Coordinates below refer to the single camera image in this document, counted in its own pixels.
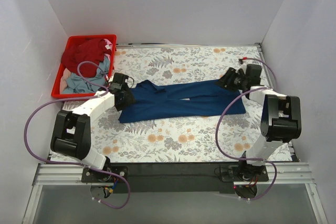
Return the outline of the blue Mickey Mouse t-shirt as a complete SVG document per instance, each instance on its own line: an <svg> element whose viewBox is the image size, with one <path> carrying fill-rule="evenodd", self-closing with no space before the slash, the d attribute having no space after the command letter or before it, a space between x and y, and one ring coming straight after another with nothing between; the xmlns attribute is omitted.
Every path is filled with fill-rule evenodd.
<svg viewBox="0 0 336 224"><path fill-rule="evenodd" d="M135 103L122 110L119 122L221 115L240 92L225 90L216 82L208 80L157 86L149 80L142 81L131 89Z"/></svg>

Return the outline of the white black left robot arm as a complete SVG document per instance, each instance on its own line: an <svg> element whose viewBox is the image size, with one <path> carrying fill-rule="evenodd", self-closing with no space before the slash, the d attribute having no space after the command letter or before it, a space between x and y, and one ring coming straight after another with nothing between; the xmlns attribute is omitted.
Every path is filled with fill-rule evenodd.
<svg viewBox="0 0 336 224"><path fill-rule="evenodd" d="M91 123L110 108L121 111L135 103L129 80L133 78L116 73L108 86L91 99L71 111L61 110L56 116L51 150L94 168L93 175L100 182L108 181L112 170L107 166L107 157L91 146Z"/></svg>

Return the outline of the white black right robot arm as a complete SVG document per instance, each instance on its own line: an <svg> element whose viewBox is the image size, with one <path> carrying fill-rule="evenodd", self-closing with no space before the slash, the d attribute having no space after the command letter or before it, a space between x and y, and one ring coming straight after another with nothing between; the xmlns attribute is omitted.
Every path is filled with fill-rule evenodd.
<svg viewBox="0 0 336 224"><path fill-rule="evenodd" d="M218 150L226 157L243 163L238 166L238 176L242 180L251 180L257 174L257 166L264 166L270 161L273 152L285 143L298 139L301 130L300 98L280 94L273 89L262 86L263 68L256 64L242 64L236 70L229 68L216 82L216 85L228 91L241 91L222 112L215 130L215 143ZM223 117L228 110L243 96L262 105L260 136L254 145L242 157L233 157L225 153L218 142L218 132Z"/></svg>

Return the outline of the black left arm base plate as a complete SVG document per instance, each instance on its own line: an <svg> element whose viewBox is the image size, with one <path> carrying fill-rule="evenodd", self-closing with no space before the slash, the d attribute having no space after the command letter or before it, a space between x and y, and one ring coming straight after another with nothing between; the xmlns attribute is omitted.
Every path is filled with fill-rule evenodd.
<svg viewBox="0 0 336 224"><path fill-rule="evenodd" d="M127 166L108 166L104 168L104 170L115 173L119 176L124 177L127 179L128 176L128 167ZM81 182L83 183L112 183L117 178L115 176L102 173L102 172L96 172L89 168L84 168L82 172Z"/></svg>

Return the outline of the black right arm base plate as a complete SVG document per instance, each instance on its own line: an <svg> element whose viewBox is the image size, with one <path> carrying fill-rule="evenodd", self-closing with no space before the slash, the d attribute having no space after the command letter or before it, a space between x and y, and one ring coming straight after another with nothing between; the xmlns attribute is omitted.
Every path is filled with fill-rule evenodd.
<svg viewBox="0 0 336 224"><path fill-rule="evenodd" d="M239 165L235 162L219 164L214 174L222 182L267 182L269 177L265 166Z"/></svg>

